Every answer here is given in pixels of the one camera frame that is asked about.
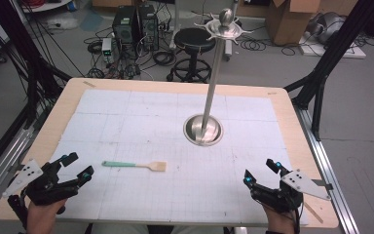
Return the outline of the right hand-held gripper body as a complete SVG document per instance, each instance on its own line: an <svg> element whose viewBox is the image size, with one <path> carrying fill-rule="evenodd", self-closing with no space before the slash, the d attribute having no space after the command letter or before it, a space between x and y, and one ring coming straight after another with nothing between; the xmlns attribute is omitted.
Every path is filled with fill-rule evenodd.
<svg viewBox="0 0 374 234"><path fill-rule="evenodd" d="M258 187L256 192L249 190L251 198L273 208L278 213L296 211L304 201L304 194L325 201L331 200L322 188L300 170L281 176L279 188L272 189L259 183Z"/></svg>

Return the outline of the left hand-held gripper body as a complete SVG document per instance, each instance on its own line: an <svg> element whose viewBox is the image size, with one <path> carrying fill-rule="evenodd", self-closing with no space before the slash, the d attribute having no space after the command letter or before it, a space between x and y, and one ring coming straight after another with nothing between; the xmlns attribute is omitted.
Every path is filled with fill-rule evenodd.
<svg viewBox="0 0 374 234"><path fill-rule="evenodd" d="M23 227L27 226L26 196L36 205L46 206L78 193L77 188L67 186L66 182L59 183L57 173L51 172L50 162L40 167L31 159L19 169L2 193Z"/></svg>

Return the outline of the wooden spatula with green handle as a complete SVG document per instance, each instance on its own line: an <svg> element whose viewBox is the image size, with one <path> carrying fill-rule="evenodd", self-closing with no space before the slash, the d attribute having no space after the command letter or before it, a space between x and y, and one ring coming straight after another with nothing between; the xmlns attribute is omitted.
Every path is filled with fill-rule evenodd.
<svg viewBox="0 0 374 234"><path fill-rule="evenodd" d="M104 167L147 168L152 172L164 172L167 169L166 162L151 162L148 164L137 164L137 163L129 163L129 162L103 161L101 165Z"/></svg>

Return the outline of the steel utensil stand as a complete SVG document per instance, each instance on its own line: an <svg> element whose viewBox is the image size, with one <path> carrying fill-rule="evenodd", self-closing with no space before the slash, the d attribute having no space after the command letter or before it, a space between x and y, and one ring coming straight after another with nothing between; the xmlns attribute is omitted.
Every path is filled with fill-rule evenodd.
<svg viewBox="0 0 374 234"><path fill-rule="evenodd" d="M195 145L213 146L221 140L224 134L221 122L210 115L210 110L221 60L225 51L225 44L227 42L237 44L237 38L243 33L247 33L247 30L243 30L237 24L235 13L229 8L223 9L217 17L212 17L212 20L206 24L199 24L199 27L203 27L210 34L209 40L215 41L215 55L206 94L205 111L203 114L189 117L183 125L183 133Z"/></svg>

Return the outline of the person's left hand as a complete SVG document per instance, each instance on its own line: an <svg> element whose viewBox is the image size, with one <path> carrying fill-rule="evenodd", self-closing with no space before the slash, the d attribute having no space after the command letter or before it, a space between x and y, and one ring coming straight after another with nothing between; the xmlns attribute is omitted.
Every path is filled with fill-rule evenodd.
<svg viewBox="0 0 374 234"><path fill-rule="evenodd" d="M66 204L66 199L47 206L29 203L27 215L27 234L52 234L56 223L56 213Z"/></svg>

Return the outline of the person's right hand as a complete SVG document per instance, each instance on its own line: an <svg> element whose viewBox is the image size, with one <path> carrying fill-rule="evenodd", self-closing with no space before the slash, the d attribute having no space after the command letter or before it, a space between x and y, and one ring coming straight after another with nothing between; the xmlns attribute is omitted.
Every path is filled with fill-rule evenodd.
<svg viewBox="0 0 374 234"><path fill-rule="evenodd" d="M278 213L267 205L263 205L263 210L268 219L266 234L296 234L294 212Z"/></svg>

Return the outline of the small bench power supply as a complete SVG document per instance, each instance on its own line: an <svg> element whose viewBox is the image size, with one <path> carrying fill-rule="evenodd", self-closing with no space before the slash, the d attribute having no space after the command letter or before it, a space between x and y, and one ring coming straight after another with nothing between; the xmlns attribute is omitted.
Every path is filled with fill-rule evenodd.
<svg viewBox="0 0 374 234"><path fill-rule="evenodd" d="M103 55L103 60L107 64L111 64L114 62L114 53L112 49L112 39L111 38L103 38L102 39L102 47L101 52Z"/></svg>

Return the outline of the white flat board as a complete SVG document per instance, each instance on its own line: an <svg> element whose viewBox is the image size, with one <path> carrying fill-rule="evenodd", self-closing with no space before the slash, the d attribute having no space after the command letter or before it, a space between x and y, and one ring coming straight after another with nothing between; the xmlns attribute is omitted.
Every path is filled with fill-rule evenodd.
<svg viewBox="0 0 374 234"><path fill-rule="evenodd" d="M309 33L305 33L299 41L299 49L301 54L310 57L322 57L326 50L324 46ZM365 59L365 52L353 43L350 48L344 53L344 59Z"/></svg>

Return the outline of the brown cardboard box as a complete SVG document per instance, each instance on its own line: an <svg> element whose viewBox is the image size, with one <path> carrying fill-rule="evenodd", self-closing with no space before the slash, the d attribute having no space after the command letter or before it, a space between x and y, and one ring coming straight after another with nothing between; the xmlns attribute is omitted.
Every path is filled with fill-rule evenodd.
<svg viewBox="0 0 374 234"><path fill-rule="evenodd" d="M298 44L320 0L271 0L265 25L271 41L279 46Z"/></svg>

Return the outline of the black computer tower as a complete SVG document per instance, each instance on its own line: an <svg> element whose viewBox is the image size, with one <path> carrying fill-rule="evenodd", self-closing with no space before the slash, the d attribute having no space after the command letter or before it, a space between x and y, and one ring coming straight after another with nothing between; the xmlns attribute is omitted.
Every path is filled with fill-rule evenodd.
<svg viewBox="0 0 374 234"><path fill-rule="evenodd" d="M133 42L133 28L135 25L135 6L119 6L112 23L115 38L123 44Z"/></svg>
<svg viewBox="0 0 374 234"><path fill-rule="evenodd" d="M141 39L145 51L159 49L158 18L154 7L150 4L138 6Z"/></svg>

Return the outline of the grey helmet-like device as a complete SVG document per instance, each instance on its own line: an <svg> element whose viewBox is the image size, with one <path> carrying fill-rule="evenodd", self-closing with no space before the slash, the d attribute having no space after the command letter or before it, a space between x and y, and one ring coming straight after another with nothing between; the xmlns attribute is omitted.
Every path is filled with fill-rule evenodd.
<svg viewBox="0 0 374 234"><path fill-rule="evenodd" d="M325 45L337 34L345 20L334 12L318 13L309 20L306 31Z"/></svg>

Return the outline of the black round stool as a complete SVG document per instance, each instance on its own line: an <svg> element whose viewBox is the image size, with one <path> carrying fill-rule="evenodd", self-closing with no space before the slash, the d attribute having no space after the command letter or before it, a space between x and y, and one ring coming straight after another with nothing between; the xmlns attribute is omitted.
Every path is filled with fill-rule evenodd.
<svg viewBox="0 0 374 234"><path fill-rule="evenodd" d="M215 40L209 40L210 34L200 28L183 28L174 36L174 44L180 52L189 55L181 59L171 68L167 80L171 82L177 77L181 82L206 83L211 76L212 68L198 55L211 51L215 47Z"/></svg>

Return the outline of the white round table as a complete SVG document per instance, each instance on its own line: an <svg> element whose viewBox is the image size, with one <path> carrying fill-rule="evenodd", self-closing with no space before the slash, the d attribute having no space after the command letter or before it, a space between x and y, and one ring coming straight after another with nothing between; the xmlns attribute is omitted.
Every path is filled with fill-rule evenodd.
<svg viewBox="0 0 374 234"><path fill-rule="evenodd" d="M38 13L38 12L45 12L49 10L53 10L59 7L66 6L69 2L72 0L59 0L58 2L50 2L49 0L43 0L42 4L38 4L35 6L31 5L24 5L21 4L22 10L27 13L27 12L32 12L32 13Z"/></svg>

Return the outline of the aluminium rail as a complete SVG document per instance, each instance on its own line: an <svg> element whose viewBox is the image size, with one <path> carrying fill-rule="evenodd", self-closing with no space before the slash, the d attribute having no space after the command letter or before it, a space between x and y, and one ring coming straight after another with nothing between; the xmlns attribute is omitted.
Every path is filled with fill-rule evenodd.
<svg viewBox="0 0 374 234"><path fill-rule="evenodd" d="M332 186L332 188L328 190L328 194L330 195L331 203L339 219L340 226L345 234L360 234L353 214L342 192L337 176L335 175L331 163L327 157L324 146L320 140L316 139L311 130L312 117L309 111L301 110L298 107L295 107L295 113L304 131L307 142L309 143L322 180L326 184L330 184Z"/></svg>
<svg viewBox="0 0 374 234"><path fill-rule="evenodd" d="M34 137L34 128L21 128L0 149L0 189L4 180L21 164Z"/></svg>

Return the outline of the black metal frame struts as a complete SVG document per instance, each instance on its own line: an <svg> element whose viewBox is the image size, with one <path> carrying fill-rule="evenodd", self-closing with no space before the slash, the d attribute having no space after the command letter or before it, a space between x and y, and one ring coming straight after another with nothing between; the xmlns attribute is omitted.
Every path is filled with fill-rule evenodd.
<svg viewBox="0 0 374 234"><path fill-rule="evenodd" d="M22 110L26 126L38 118L38 105L55 103L63 87L56 78L68 82L71 76L45 60L16 10L15 0L0 0L0 26L15 47L15 52L0 36L0 46L12 61L19 78L27 82L27 104Z"/></svg>
<svg viewBox="0 0 374 234"><path fill-rule="evenodd" d="M310 101L315 100L311 131L317 141L320 141L319 125L327 78L373 15L374 0L358 0L316 67L304 78L284 87L288 93L300 88L292 99L299 109L307 110Z"/></svg>

